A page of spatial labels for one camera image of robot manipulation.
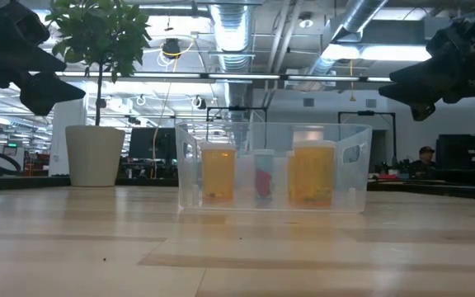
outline tree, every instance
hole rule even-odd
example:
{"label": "tree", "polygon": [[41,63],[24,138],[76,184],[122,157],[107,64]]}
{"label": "tree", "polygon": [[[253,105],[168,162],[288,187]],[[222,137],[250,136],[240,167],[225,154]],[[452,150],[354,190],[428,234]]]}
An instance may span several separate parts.
{"label": "tree", "polygon": [[143,63],[143,49],[151,40],[148,16],[139,5],[122,0],[51,0],[45,20],[58,25],[62,39],[53,55],[61,54],[66,63],[83,62],[88,77],[90,67],[98,66],[95,125],[100,125],[100,109],[106,106],[101,98],[103,74],[111,73],[115,83],[119,75],[134,73],[134,61]]}

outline desk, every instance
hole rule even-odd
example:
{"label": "desk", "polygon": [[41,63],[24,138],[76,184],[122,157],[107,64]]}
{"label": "desk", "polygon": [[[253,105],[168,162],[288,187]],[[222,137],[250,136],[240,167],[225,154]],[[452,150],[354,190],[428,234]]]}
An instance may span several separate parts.
{"label": "desk", "polygon": [[475,200],[369,192],[364,214],[182,213],[176,197],[0,191],[0,296],[475,297]]}
{"label": "desk", "polygon": [[475,186],[456,186],[442,181],[368,181],[368,191],[400,191],[475,199]]}

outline yellow bottle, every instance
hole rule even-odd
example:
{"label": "yellow bottle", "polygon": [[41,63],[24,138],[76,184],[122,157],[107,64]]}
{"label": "yellow bottle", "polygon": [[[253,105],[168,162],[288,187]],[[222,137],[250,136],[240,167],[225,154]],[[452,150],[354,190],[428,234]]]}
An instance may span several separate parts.
{"label": "yellow bottle", "polygon": [[336,143],[306,140],[294,143],[294,205],[329,209],[335,186]]}
{"label": "yellow bottle", "polygon": [[287,152],[287,196],[289,204],[294,204],[294,151]]}
{"label": "yellow bottle", "polygon": [[203,205],[226,205],[234,198],[236,147],[202,143]]}

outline clear plastic bin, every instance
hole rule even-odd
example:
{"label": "clear plastic bin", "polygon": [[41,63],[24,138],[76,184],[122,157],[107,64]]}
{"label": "clear plastic bin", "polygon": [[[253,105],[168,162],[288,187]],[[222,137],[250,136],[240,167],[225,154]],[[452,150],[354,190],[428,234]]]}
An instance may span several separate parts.
{"label": "clear plastic bin", "polygon": [[[361,212],[371,135],[368,125],[180,123],[180,206]],[[258,161],[265,162],[257,156],[266,149],[274,152],[267,160],[272,169],[257,170]]]}

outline ductwork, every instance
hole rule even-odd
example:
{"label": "ductwork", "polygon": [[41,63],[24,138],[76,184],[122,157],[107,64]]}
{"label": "ductwork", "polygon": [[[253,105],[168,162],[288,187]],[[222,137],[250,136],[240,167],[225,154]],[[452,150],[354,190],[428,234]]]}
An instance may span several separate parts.
{"label": "ductwork", "polygon": [[[386,5],[386,2],[388,2],[388,0],[350,0],[346,4],[346,12],[340,23],[340,27],[336,30],[336,34],[331,36],[331,40],[337,38],[338,35],[360,33],[375,17],[377,12]],[[308,70],[308,74],[327,75],[335,62],[336,60],[334,59],[327,59],[320,56]]]}
{"label": "ductwork", "polygon": [[[252,8],[245,5],[225,4],[209,7],[214,20],[214,37],[219,51],[243,52],[251,45]],[[248,73],[251,57],[220,55],[219,67],[224,73]],[[250,83],[225,83],[224,94],[227,106],[251,106]],[[231,120],[240,120],[242,114],[230,113]]]}

